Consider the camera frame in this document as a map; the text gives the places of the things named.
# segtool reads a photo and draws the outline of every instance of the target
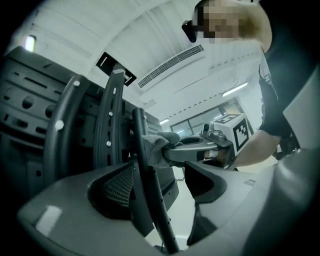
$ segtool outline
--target towel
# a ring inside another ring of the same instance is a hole
[[[180,136],[175,132],[158,132],[157,134],[143,135],[143,146],[145,151],[145,161],[148,166],[156,168],[184,167],[183,162],[171,161],[164,158],[163,149],[173,149],[182,145]]]

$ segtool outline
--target ceiling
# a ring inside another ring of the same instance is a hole
[[[25,36],[36,36],[36,53],[102,87],[108,76],[96,63],[107,52],[137,77],[124,88],[123,98],[160,120],[170,117],[174,124],[229,100],[221,93],[252,81],[260,63],[255,41],[202,43],[205,57],[192,72],[196,77],[205,70],[205,76],[190,82],[183,79],[191,73],[184,67],[174,72],[175,79],[174,74],[166,78],[173,83],[170,92],[162,90],[165,80],[149,92],[141,90],[138,82],[144,76],[193,46],[181,25],[191,18],[195,3],[197,0],[47,0],[21,26],[13,42],[21,45]],[[152,105],[146,104],[146,94],[156,99]]]

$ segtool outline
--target white cube with marker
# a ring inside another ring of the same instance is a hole
[[[214,130],[221,131],[233,143],[234,155],[238,155],[249,140],[248,121],[245,114],[226,114],[214,120]]]

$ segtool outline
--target person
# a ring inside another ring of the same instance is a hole
[[[262,61],[259,85],[263,98],[262,124],[238,154],[232,167],[260,163],[280,142],[296,140],[283,111],[307,82],[317,64],[315,14],[310,5],[261,0],[258,4],[238,0],[202,0],[194,8],[192,26],[204,38],[257,40]],[[291,149],[296,145],[283,146]],[[226,151],[216,159],[223,162]]]

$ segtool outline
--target black t-shirt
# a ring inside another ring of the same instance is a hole
[[[263,101],[260,130],[273,136],[292,133],[283,111],[307,82],[317,63],[317,40],[310,4],[261,0],[272,30],[272,43],[265,54],[270,75],[260,74]]]

